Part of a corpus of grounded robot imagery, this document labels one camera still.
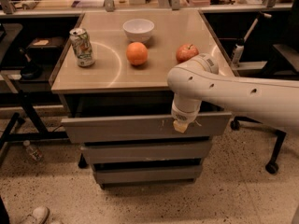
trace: white shoe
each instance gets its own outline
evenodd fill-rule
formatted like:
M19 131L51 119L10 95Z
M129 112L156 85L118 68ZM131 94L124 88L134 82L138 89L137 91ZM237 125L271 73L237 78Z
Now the white shoe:
M49 208L38 206L21 224L44 224L49 216Z

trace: soda can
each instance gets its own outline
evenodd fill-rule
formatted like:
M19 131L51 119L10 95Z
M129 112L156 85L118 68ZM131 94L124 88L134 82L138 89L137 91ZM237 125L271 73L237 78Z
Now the soda can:
M69 34L75 56L77 57L77 65L81 67L92 65L95 62L93 59L93 47L86 30L84 28L75 28Z

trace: red apple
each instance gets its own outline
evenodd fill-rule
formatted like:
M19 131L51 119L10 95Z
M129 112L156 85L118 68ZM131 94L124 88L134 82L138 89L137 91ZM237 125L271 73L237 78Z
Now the red apple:
M177 49L176 58L178 63L184 63L198 54L199 51L195 45L184 44Z

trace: beige tabletop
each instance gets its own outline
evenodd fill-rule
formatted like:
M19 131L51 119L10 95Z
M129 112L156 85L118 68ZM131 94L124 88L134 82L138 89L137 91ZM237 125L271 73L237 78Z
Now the beige tabletop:
M130 65L126 48L130 41L122 25L134 18L154 22L152 38L146 44L149 58L139 67ZM193 43L200 52L215 57L220 74L233 76L198 11L185 9L87 12L80 25L91 38L95 64L77 66L72 47L52 85L54 93L88 93L118 90L167 89L167 74L177 63L176 50Z

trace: workbench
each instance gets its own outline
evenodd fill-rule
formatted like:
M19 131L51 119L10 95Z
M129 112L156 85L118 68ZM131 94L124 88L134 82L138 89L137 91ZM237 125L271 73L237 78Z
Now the workbench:
M133 18L154 22L141 66L128 63L130 41L122 25ZM218 62L220 74L233 72L197 10L86 12L80 24L90 35L95 64L79 67L72 47L56 74L51 90L60 95L69 118L63 119L73 143L81 143L85 161L103 188L109 184L195 180L212 146L231 117L204 104L186 133L173 128L173 92L169 70L178 64L177 48L191 42Z

